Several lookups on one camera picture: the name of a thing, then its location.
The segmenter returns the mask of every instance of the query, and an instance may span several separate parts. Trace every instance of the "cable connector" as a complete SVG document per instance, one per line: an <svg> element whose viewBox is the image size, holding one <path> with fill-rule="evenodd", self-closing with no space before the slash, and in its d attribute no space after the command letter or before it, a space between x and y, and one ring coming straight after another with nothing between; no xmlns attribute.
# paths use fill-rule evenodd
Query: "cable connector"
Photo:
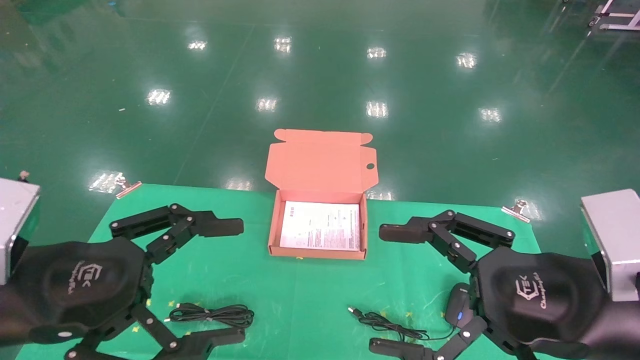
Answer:
<svg viewBox="0 0 640 360"><path fill-rule="evenodd" d="M355 307L347 307L347 309L349 309L349 312L353 314L353 316L359 318L363 318L364 315L362 314L362 311L356 309Z"/></svg>

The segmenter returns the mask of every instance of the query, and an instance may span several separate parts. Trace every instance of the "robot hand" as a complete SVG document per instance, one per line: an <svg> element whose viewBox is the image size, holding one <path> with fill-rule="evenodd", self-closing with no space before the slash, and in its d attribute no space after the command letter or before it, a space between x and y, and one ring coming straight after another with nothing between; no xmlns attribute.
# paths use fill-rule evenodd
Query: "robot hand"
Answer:
<svg viewBox="0 0 640 360"><path fill-rule="evenodd" d="M241 234L241 219L218 219L211 211L172 204L114 221L109 228L113 239L103 243L26 247L0 286L0 346L82 338L66 359L123 360L96 348L136 321L162 346L154 360L204 359L215 346L244 340L244 330L236 328L178 339L146 308L152 264L161 264L196 235ZM146 251L132 242L167 228Z"/></svg>
<svg viewBox="0 0 640 360"><path fill-rule="evenodd" d="M476 260L476 255L449 232L493 250ZM564 359L640 359L640 302L614 301L607 292L611 288L607 287L607 279L614 276L612 265L605 266L610 264L610 255L604 249L592 259L522 254L510 248L514 237L510 230L452 210L433 218L413 217L406 225L380 227L382 240L428 242L458 270L469 273L470 308L475 315L472 322L482 319L481 332L518 360L534 360L534 352ZM601 237L599 241L607 248L605 239ZM631 274L629 280L638 291L639 277L640 274ZM369 348L405 360L453 360L459 352L446 356L441 352L454 347L454 343L462 345L461 339L468 337L458 333L438 352L379 339L372 339Z"/></svg>

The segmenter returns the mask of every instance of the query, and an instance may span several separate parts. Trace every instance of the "gripper logo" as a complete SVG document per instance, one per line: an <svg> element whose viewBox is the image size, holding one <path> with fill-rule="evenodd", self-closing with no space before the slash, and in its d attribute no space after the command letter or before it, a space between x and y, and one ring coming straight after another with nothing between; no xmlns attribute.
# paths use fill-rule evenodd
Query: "gripper logo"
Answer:
<svg viewBox="0 0 640 360"><path fill-rule="evenodd" d="M540 307L547 308L547 291L537 272L533 273L533 280L531 281L526 276L520 275L519 279L516 280L516 293L528 301L540 296Z"/></svg>
<svg viewBox="0 0 640 360"><path fill-rule="evenodd" d="M100 277L100 273L102 272L102 266L98 264L89 264L84 265L84 260L78 261L74 271L71 273L71 278L69 279L69 288L67 293L69 295L73 294L76 289L77 283L81 282L83 288L90 288L91 282L97 280Z"/></svg>

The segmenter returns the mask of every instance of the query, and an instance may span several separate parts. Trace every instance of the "black cable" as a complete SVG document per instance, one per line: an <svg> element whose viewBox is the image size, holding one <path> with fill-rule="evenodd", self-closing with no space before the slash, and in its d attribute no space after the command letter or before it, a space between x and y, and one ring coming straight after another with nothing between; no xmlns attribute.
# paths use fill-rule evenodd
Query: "black cable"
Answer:
<svg viewBox="0 0 640 360"><path fill-rule="evenodd" d="M451 328L451 332L444 336L443 338L431 338L429 334L427 334L427 330L418 330L418 329L409 329L402 325L390 322L384 316L374 313L370 311L366 314L363 314L360 310L349 307L349 311L358 318L358 321L361 324L371 326L375 331L395 331L398 333L400 337L400 341L404 342L406 338L412 338L420 341L434 341L434 340L444 340L451 336L455 331L455 327Z"/></svg>
<svg viewBox="0 0 640 360"><path fill-rule="evenodd" d="M253 323L253 311L246 305L229 305L219 309L205 309L190 302L178 304L166 322L217 321L231 327L246 329Z"/></svg>

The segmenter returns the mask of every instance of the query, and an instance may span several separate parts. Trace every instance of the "green epoxy floor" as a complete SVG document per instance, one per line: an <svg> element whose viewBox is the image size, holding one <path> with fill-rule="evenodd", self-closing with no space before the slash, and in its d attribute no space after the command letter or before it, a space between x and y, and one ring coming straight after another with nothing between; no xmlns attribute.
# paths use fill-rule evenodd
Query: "green epoxy floor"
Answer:
<svg viewBox="0 0 640 360"><path fill-rule="evenodd" d="M98 170L272 192L275 129L370 132L372 197L521 197L543 250L581 255L579 198L640 188L640 34L587 37L597 4L0 1L0 176L43 186L33 241L86 240L114 201L87 190ZM146 102L155 88L167 104Z"/></svg>

